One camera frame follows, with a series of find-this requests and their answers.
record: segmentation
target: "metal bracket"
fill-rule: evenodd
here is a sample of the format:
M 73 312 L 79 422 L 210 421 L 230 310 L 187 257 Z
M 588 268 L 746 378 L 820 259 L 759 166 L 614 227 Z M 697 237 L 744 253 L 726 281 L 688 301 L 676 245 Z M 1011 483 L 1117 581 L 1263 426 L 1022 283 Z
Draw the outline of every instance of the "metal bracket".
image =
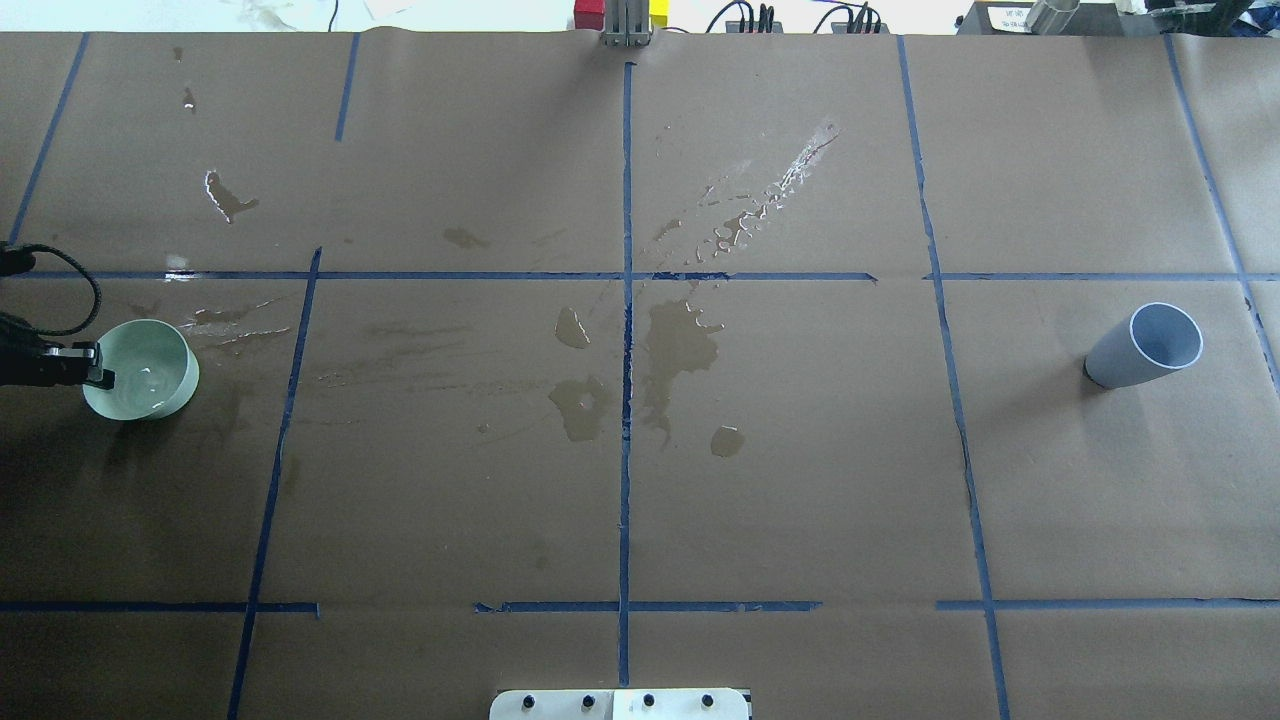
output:
M 749 698 L 732 688 L 507 691 L 489 720 L 751 720 Z
M 604 32 L 600 44 L 613 47 L 644 47 L 653 40 L 649 0 L 604 0 Z

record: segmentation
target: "yellow object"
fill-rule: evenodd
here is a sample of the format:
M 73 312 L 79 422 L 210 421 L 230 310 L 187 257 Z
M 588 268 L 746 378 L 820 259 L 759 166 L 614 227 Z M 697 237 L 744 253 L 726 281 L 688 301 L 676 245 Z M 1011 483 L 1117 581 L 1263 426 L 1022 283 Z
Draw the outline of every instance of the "yellow object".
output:
M 649 17 L 653 27 L 667 27 L 667 15 L 671 13 L 671 0 L 649 0 Z

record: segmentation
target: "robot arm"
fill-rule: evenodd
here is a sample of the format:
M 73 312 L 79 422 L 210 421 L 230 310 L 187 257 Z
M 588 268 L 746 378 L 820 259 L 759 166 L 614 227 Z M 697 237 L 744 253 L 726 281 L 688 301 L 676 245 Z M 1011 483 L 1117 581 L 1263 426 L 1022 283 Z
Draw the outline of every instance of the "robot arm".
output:
M 65 347 L 41 337 L 68 336 L 87 328 L 102 304 L 97 281 L 69 255 L 44 245 L 0 247 L 0 277 L 17 275 L 35 268 L 36 252 L 58 255 L 84 275 L 93 287 L 93 309 L 83 323 L 65 331 L 44 331 L 17 315 L 0 313 L 0 386 L 90 384 L 111 389 L 115 374 L 102 369 L 102 351 L 97 342 L 74 342 Z

